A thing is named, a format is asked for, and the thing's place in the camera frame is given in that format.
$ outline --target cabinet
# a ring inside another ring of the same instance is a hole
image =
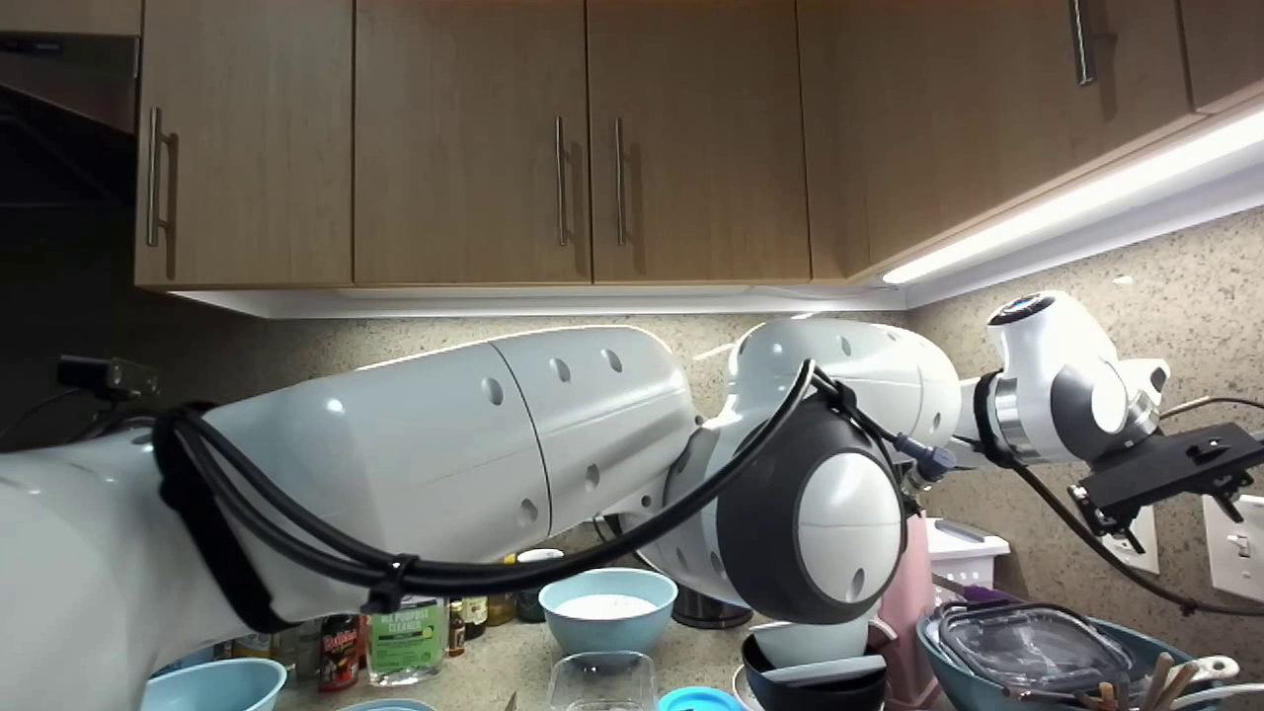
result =
[[[350,3],[154,0],[138,286],[350,282]]]
[[[587,0],[598,282],[804,282],[787,0]]]
[[[816,272],[879,265],[1187,111],[1172,0],[803,0],[799,23]]]
[[[587,282],[584,0],[361,0],[357,286]]]
[[[1191,109],[1264,78],[1261,0],[1182,0]]]
[[[0,32],[138,35],[143,0],[2,0]]]

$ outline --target container lid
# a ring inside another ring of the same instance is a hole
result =
[[[744,711],[744,704],[719,688],[670,688],[654,711]]]
[[[1019,701],[1078,704],[1103,680],[1132,683],[1132,660],[1083,618],[1054,604],[943,604],[941,639]]]

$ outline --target blue bowl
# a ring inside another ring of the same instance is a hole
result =
[[[936,618],[925,618],[916,626],[916,648],[931,664],[952,706],[958,706],[958,711],[1068,711],[1061,704],[1015,701],[999,683],[978,680],[975,672],[965,668],[965,660],[952,656],[952,648],[941,639],[936,626],[941,626]],[[1149,672],[1162,651],[1168,651],[1176,664],[1187,660],[1185,651],[1176,651],[1136,627],[1122,627],[1110,622],[1089,622],[1089,626],[1094,626],[1094,634],[1112,639],[1143,672]]]
[[[675,581],[650,568],[587,568],[541,588],[551,639],[571,651],[648,651],[670,622]]]
[[[275,660],[214,660],[154,675],[143,711],[272,711],[285,688]]]

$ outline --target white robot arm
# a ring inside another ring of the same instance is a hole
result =
[[[900,560],[900,464],[931,480],[931,448],[957,436],[1045,459],[1110,459],[1153,430],[1157,380],[1143,389],[1132,368],[1116,368],[1106,335],[1068,347],[1061,321],[1035,317],[1011,310],[996,323],[1008,368],[978,400],[958,400],[946,355],[911,334],[775,321],[733,347],[731,402],[698,423],[654,335],[567,330],[297,385],[214,406],[204,430],[326,531],[374,554],[415,554],[397,556],[397,577],[380,575],[393,592],[417,581],[432,592],[505,588],[515,577],[476,560],[603,515],[650,531],[712,490],[719,500],[648,543],[644,556],[719,602],[832,626],[869,613]],[[163,452],[241,471],[225,452],[193,448],[208,436],[189,423],[171,426]],[[2,704],[135,706],[159,664],[247,634],[216,560],[171,510],[183,494],[163,452],[149,430],[121,430],[0,459],[0,604],[21,613],[8,634],[22,639],[0,648]],[[241,475],[225,481],[280,534],[311,536]],[[263,588],[243,608],[317,622],[361,608],[374,588],[363,564],[297,560],[263,543],[225,494],[197,505],[225,517]]]

